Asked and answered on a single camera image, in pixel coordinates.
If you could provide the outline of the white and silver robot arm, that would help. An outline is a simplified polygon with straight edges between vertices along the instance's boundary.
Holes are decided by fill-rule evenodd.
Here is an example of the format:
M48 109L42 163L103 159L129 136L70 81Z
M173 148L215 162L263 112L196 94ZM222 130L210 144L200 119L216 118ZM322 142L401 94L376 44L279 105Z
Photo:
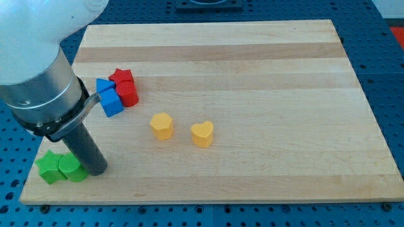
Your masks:
M83 91L60 48L109 0L1 0L1 100L23 122L45 124L70 112Z

